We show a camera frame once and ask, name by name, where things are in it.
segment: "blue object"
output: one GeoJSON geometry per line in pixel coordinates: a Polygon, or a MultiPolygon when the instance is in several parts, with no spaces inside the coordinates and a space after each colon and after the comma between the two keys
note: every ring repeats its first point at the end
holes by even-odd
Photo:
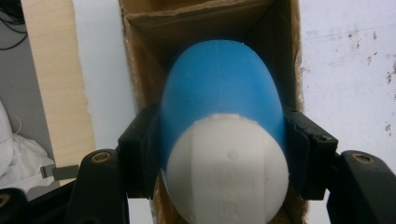
{"type": "Polygon", "coordinates": [[[212,40],[187,49],[174,64],[161,104],[161,167],[177,139],[212,114],[257,121],[285,150],[279,96],[261,58],[244,44],[212,40]]]}

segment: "white wall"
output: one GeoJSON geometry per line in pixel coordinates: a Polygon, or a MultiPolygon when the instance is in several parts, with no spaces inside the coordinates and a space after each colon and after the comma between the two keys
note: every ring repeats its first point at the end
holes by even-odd
{"type": "MultiPolygon", "coordinates": [[[[396,173],[396,1],[300,1],[304,113],[396,173]]],[[[325,202],[308,223],[330,223],[325,202]]]]}

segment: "brass screw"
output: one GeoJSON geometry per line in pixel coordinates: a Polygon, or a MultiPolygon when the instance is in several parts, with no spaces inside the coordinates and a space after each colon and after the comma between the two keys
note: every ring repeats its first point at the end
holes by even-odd
{"type": "Polygon", "coordinates": [[[92,156],[92,162],[100,163],[108,161],[111,158],[111,154],[108,152],[99,152],[92,156]]]}
{"type": "Polygon", "coordinates": [[[365,164],[373,164],[375,161],[373,160],[373,158],[368,157],[366,155],[360,154],[360,153],[354,153],[353,158],[355,158],[355,160],[361,162],[361,163],[365,163],[365,164]]]}
{"type": "Polygon", "coordinates": [[[0,194],[0,208],[4,207],[10,198],[8,194],[0,194]]]}

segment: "white plastic cap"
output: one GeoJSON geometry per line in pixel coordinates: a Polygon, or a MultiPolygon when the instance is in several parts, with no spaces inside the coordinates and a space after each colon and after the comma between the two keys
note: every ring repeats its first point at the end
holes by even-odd
{"type": "Polygon", "coordinates": [[[262,224],[282,205],[289,173],[280,146],[260,125],[219,114],[180,136],[166,179],[172,202],[190,223],[262,224]]]}

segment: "cardboard box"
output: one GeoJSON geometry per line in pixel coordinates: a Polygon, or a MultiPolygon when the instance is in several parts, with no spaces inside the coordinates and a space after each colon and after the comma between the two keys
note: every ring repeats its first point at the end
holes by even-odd
{"type": "MultiPolygon", "coordinates": [[[[283,106],[301,109],[297,0],[120,0],[120,4],[139,108],[161,101],[166,76],[181,52],[201,41],[230,39],[259,54],[283,106]]],[[[179,217],[161,179],[157,187],[159,223],[176,223],[179,217]]],[[[304,202],[295,195],[288,197],[284,207],[289,208],[279,213],[289,219],[280,215],[273,223],[303,223],[304,202]]]]}

